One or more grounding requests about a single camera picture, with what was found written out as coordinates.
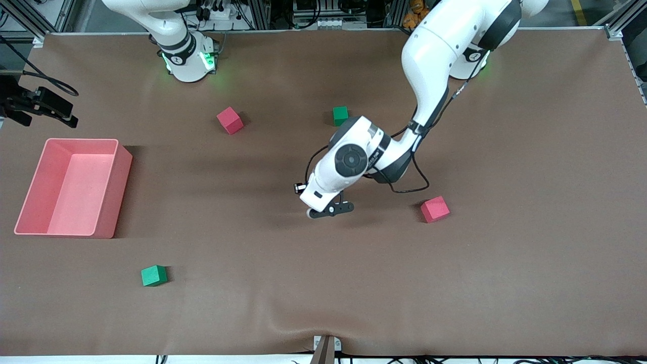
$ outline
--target brown tabletop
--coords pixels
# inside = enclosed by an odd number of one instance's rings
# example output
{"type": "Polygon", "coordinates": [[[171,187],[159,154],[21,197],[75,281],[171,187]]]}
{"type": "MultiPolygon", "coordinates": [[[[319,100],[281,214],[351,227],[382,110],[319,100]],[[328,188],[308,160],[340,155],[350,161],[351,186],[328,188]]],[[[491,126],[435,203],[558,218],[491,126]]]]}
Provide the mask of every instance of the brown tabletop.
{"type": "Polygon", "coordinates": [[[216,75],[182,84],[145,36],[48,36],[30,58],[78,88],[80,121],[0,130],[1,353],[299,352],[334,334],[363,355],[647,354],[647,114],[601,30],[518,32],[421,146],[428,190],[362,180],[355,212],[306,218],[292,184],[333,107],[390,133],[409,120],[405,41],[233,34],[216,75]],[[247,124],[233,136],[227,106],[247,124]],[[13,234],[49,137],[134,155],[115,239],[13,234]],[[440,195],[451,217],[421,222],[440,195]],[[153,264],[172,281],[142,287],[153,264]]]}

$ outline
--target yellow floor stripe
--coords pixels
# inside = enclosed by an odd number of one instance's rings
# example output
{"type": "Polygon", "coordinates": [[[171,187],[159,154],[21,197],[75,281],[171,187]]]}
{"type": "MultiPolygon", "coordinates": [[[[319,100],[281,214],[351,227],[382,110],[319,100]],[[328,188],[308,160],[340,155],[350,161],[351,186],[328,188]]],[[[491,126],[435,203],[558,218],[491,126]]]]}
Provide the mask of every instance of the yellow floor stripe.
{"type": "Polygon", "coordinates": [[[575,11],[575,17],[577,18],[577,23],[581,27],[585,27],[588,25],[586,23],[586,18],[584,17],[584,12],[582,11],[582,4],[580,4],[580,0],[571,0],[571,4],[573,6],[573,10],[575,11]]]}

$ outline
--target pink plastic container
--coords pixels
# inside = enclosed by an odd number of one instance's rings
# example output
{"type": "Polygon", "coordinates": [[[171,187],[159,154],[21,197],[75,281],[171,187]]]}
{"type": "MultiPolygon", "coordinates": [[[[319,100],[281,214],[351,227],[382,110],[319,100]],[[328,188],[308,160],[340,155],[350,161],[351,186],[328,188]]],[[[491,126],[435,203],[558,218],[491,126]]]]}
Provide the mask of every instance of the pink plastic container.
{"type": "Polygon", "coordinates": [[[115,139],[48,139],[14,233],[112,238],[132,161],[115,139]]]}

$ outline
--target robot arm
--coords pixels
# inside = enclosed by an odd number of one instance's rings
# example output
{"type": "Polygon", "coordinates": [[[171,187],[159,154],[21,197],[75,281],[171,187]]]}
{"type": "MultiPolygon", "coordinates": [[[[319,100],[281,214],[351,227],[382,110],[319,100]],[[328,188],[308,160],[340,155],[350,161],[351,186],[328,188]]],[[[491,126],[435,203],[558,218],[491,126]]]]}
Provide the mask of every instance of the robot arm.
{"type": "MultiPolygon", "coordinates": [[[[546,3],[524,1],[543,3],[532,7],[534,14],[546,3]]],[[[315,211],[333,212],[334,197],[364,175],[378,183],[399,180],[447,98],[453,67],[467,62],[474,76],[483,59],[465,56],[468,47],[482,56],[505,43],[516,31],[521,13],[518,0],[442,0],[402,50],[402,68],[418,106],[400,140],[392,139],[365,117],[346,120],[331,138],[328,152],[314,167],[305,188],[297,187],[301,200],[315,211]]]]}
{"type": "Polygon", "coordinates": [[[195,82],[215,70],[217,45],[200,32],[190,32],[174,10],[189,0],[103,0],[106,7],[139,23],[162,49],[168,71],[183,82],[195,82]]]}

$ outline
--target green cube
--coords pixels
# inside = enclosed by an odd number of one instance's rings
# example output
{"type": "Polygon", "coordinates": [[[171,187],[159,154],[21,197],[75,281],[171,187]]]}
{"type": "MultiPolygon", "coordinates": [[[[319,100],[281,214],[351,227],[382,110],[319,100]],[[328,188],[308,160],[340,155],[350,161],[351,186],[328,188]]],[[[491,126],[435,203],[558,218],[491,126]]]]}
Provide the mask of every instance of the green cube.
{"type": "Polygon", "coordinates": [[[146,269],[142,269],[142,283],[146,287],[155,287],[159,286],[162,283],[166,283],[168,279],[166,278],[166,267],[162,266],[152,266],[146,269]]]}
{"type": "Polygon", "coordinates": [[[348,119],[348,109],[345,106],[333,108],[333,119],[335,126],[343,124],[348,119]]]}

